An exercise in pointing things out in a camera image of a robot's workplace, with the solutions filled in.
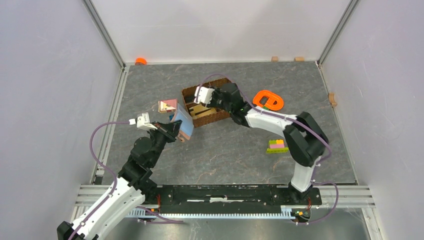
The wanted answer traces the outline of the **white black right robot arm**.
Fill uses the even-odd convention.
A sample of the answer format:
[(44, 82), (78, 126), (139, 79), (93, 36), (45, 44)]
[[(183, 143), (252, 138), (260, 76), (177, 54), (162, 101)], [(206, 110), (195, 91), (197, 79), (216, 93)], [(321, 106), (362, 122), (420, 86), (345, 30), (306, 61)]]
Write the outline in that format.
[(309, 198), (316, 164), (326, 151), (331, 151), (327, 136), (311, 114), (283, 114), (256, 106), (244, 99), (244, 94), (233, 82), (222, 87), (198, 86), (194, 101), (228, 112), (238, 125), (283, 137), (295, 161), (294, 173), (288, 184), (289, 199), (295, 204), (302, 204)]

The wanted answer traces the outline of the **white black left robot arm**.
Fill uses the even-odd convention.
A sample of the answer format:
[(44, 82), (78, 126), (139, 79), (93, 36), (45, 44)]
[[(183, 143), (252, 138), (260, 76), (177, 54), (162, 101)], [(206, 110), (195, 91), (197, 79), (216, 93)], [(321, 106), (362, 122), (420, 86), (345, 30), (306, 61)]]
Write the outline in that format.
[(142, 123), (148, 137), (138, 138), (127, 162), (107, 191), (79, 218), (63, 221), (56, 229), (60, 240), (101, 240), (134, 208), (157, 198), (157, 184), (150, 179), (166, 144), (177, 140), (182, 120)]

